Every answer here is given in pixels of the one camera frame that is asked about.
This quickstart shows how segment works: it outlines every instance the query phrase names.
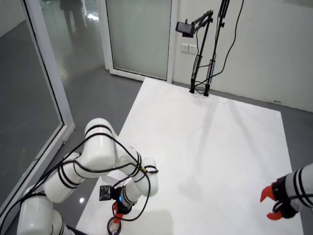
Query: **glass door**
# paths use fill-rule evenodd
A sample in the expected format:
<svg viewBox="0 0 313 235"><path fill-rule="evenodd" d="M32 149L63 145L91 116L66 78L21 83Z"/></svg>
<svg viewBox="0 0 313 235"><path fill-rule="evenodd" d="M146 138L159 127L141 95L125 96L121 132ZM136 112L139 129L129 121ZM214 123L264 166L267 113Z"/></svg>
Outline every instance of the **glass door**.
<svg viewBox="0 0 313 235"><path fill-rule="evenodd" d="M75 125L39 2L0 1L0 22L2 222L27 186L38 180ZM17 209L8 215L4 230Z"/></svg>
<svg viewBox="0 0 313 235"><path fill-rule="evenodd" d="M172 82L178 0L99 3L110 73Z"/></svg>

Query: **wall socket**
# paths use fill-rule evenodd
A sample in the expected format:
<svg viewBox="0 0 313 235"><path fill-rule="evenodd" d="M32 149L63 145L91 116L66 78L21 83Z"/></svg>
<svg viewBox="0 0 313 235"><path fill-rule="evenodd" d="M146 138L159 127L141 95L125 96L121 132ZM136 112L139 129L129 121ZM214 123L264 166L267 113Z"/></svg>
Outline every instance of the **wall socket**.
<svg viewBox="0 0 313 235"><path fill-rule="evenodd" d="M182 44L180 45L180 51L181 51L181 52L186 52L186 53L188 53L188 50L189 50L189 44L187 44L187 43L182 43Z"/></svg>
<svg viewBox="0 0 313 235"><path fill-rule="evenodd" d="M192 53L192 54L196 54L197 53L197 46L196 45L189 45L188 52Z"/></svg>
<svg viewBox="0 0 313 235"><path fill-rule="evenodd" d="M180 45L180 51L185 53L197 54L197 46L188 43L182 43Z"/></svg>

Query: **light switch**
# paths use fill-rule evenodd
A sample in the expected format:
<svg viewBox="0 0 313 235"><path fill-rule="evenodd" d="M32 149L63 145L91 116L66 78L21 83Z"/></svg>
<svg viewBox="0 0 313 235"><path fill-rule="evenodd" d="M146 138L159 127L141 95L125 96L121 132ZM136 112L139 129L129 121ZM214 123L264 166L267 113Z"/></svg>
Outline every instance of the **light switch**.
<svg viewBox="0 0 313 235"><path fill-rule="evenodd" d="M187 44L187 43L182 43L182 44L180 45L180 51L181 51L181 52L186 52L186 53L188 53L188 49L189 49L189 44Z"/></svg>

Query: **black cable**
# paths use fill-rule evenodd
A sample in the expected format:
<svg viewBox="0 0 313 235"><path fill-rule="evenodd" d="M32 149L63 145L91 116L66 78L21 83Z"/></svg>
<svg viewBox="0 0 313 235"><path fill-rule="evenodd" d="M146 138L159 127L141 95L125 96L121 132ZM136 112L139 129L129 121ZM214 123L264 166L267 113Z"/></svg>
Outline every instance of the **black cable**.
<svg viewBox="0 0 313 235"><path fill-rule="evenodd" d="M233 41L233 43L231 44L231 46L230 46L230 48L229 48L229 50L228 50L228 52L227 52L227 54L226 54L226 57L225 57L225 61L224 61L223 68L222 68L222 70L221 70L220 72L216 73L216 74L215 74L215 75L213 75L211 78L213 78L213 77L215 77L215 76L217 76L217 75L221 74L221 73L224 71L224 69L225 69L225 65L226 65L226 61L227 61L228 55L229 55L229 53L230 53L230 51L231 51L232 47L234 46L234 44L235 44L235 42L236 42L236 37L237 37L237 26L238 26L238 21L239 21L239 18L240 18L240 15L241 15L241 12L242 12L242 9L243 9L243 6L244 6L244 1L245 1L245 0L243 0L243 1L242 1L242 3L241 3L240 11L239 11L238 18L237 18L237 21L236 21L234 41ZM197 84L196 86L199 86L199 85L201 85L201 84L205 83L208 79L209 79L209 78L207 78L206 80L204 80L204 81L200 82L200 83L199 83L199 84Z"/></svg>
<svg viewBox="0 0 313 235"><path fill-rule="evenodd" d="M118 145L120 145L124 151L136 162L136 164L134 163L127 163L125 165L122 165L122 166L118 166L118 167L114 167L114 168L109 168L109 169L104 169L104 170L92 170L92 169L89 169L89 168L86 168L84 166L82 166L78 161L75 160L69 160L69 161L66 161L65 160L73 153L75 152L75 150L77 150L80 146L82 146L86 141L88 141L90 138L94 137L94 136L106 136L108 138L110 138L111 140L113 140L115 143L117 143ZM70 151L59 163L57 163L52 169L50 169L49 171L47 171L46 173L44 173L39 181L32 187L32 189L26 193L21 199L19 199L18 201L16 201L11 207L10 209L8 210L8 212L6 213L6 215L4 216L3 218L3 221L1 223L1 226L0 226L0 234L1 234L1 231L2 231L2 228L3 228L3 225L4 225L4 221L6 220L7 216L9 215L9 213L11 212L11 210L20 202L23 202L24 200L30 198L30 197L33 197L33 196L38 196L38 195L44 195L42 192L40 193L34 193L47 179L48 177L56 170L58 169L59 167L61 166L64 166L64 165L67 165L67 164L77 164L82 170L86 171L86 172L91 172L91 173L106 173L106 172L110 172L110 171L114 171L114 170L118 170L118 169L122 169L126 166L129 166L129 165L132 165L134 166L135 168L138 169L138 171L141 171L145 177L147 177L147 180L148 180L148 184L149 184L149 191L148 191L148 195L147 195L147 199L146 199L146 202L144 204L144 207L142 208L141 212L139 213L138 216L136 216L135 218L133 219L122 219L122 220L125 220L125 221L134 221L136 219L138 219L143 211L145 210L146 208L146 205L148 203L148 199L149 199L149 195L150 195L150 190L151 190L151 183L150 183L150 179L147 175L147 173L157 173L158 170L156 171L153 171L153 172L149 172L147 170L143 170L143 168L141 167L141 163L135 159L135 157L133 155L131 155L131 153L126 149L125 146L123 146L118 140L116 140L114 137L112 137L111 135L108 135L106 133L95 133L95 134L92 134L90 136L88 136L87 138L85 138L82 142L80 142L72 151Z"/></svg>
<svg viewBox="0 0 313 235"><path fill-rule="evenodd" d="M196 32L196 38L197 38L197 55L198 55L199 54L198 31Z"/></svg>
<svg viewBox="0 0 313 235"><path fill-rule="evenodd" d="M243 9L243 6L244 6L244 1L245 1L245 0L243 0L242 3L241 3L239 15L238 15L238 18L237 18L237 21L236 21L236 26L235 26L235 37L234 37L234 41L233 41L232 45L230 46L230 48L229 48L229 50L228 50L228 53L227 53L227 55L226 55L226 58L225 58L225 61L224 61L224 65L223 65L223 69L222 69L222 71L218 72L217 74L213 75L212 77L215 77L215 76L221 74L221 73L224 71L224 69L225 69L226 61L227 61L228 55L229 55L229 53L230 53L230 50L232 49L232 47L234 46L234 44L235 44L235 42L236 42L237 26L238 26L238 21L239 21L239 18L240 18L240 15L241 15L241 12L242 12L242 9Z"/></svg>

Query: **microphone stand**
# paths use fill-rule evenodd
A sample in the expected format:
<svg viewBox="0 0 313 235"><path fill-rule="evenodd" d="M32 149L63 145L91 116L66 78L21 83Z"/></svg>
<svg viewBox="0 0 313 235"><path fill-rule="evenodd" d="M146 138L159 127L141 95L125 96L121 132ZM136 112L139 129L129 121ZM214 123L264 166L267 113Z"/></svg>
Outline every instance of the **microphone stand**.
<svg viewBox="0 0 313 235"><path fill-rule="evenodd" d="M219 22L219 26L218 26L218 30L217 30L217 34L215 38L212 59L210 60L210 65L209 65L208 72L206 75L205 90L203 93L204 96L209 96L209 90L210 90L210 86L212 83L212 76L213 76L214 67L215 67L215 55L216 55L217 42L219 40L220 30L221 28L224 28L224 25L225 25L225 22L223 22L223 19L225 19L228 6L229 6L229 0L222 0L222 4L221 4L219 15L218 15L218 18L220 18L220 22Z"/></svg>

